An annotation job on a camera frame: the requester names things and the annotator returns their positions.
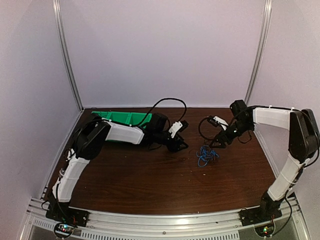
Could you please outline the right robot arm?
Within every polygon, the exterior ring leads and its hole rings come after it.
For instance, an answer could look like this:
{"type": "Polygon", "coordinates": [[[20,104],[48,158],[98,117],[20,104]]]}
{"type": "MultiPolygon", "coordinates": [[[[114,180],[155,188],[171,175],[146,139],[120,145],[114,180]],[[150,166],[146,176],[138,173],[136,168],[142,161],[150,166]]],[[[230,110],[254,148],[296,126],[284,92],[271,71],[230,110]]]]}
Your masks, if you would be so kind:
{"type": "Polygon", "coordinates": [[[214,127],[221,127],[220,132],[210,139],[211,148],[226,148],[245,132],[254,131],[256,125],[288,131],[287,160],[273,184],[262,195],[256,210],[258,219],[266,221],[278,210],[303,170],[313,164],[310,160],[320,148],[317,120],[309,108],[248,106],[243,100],[235,100],[230,105],[230,110],[233,114],[230,122],[218,116],[210,115],[206,118],[214,127]]]}

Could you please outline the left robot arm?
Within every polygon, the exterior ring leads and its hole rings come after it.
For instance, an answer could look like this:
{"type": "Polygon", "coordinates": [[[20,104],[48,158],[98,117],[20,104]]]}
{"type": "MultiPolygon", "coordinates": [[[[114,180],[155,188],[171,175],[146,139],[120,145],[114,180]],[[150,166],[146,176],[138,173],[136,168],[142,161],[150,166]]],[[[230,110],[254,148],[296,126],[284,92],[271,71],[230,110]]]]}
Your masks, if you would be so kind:
{"type": "Polygon", "coordinates": [[[65,164],[48,195],[47,212],[61,222],[72,218],[69,204],[73,190],[83,170],[99,156],[106,142],[156,143],[172,153],[187,149],[188,144],[179,133],[188,127],[188,122],[180,118],[165,128],[168,123],[169,118],[161,113],[93,111],[75,132],[65,164]]]}

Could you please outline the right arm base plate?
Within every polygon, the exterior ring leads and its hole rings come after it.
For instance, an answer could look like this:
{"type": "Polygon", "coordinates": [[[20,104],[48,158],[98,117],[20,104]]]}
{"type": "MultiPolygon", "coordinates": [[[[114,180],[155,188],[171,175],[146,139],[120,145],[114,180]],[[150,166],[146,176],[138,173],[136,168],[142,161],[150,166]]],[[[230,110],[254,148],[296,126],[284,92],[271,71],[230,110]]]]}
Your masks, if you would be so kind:
{"type": "Polygon", "coordinates": [[[263,213],[260,206],[253,208],[242,208],[238,214],[243,227],[270,222],[271,220],[280,218],[282,216],[280,209],[272,210],[271,213],[263,213]]]}

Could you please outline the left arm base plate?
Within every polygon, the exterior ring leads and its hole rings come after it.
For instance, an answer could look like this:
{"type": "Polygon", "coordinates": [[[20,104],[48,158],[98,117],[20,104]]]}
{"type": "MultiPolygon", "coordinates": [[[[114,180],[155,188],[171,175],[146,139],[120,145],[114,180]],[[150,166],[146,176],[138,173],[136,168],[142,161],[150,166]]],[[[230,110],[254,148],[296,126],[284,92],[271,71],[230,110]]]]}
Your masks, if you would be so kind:
{"type": "Polygon", "coordinates": [[[63,211],[61,211],[60,208],[49,208],[45,214],[45,217],[72,226],[86,227],[89,219],[89,212],[75,208],[67,208],[63,211]]]}

